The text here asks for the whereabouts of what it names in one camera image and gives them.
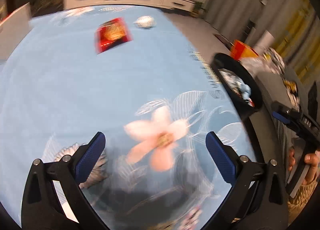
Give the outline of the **person's right hand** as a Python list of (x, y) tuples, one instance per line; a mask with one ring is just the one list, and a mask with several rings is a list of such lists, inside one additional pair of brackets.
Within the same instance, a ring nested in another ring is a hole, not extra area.
[(305, 146), (291, 147), (288, 154), (287, 169), (290, 177), (287, 180), (287, 188), (310, 184), (317, 175), (319, 157), (316, 154), (316, 147)]

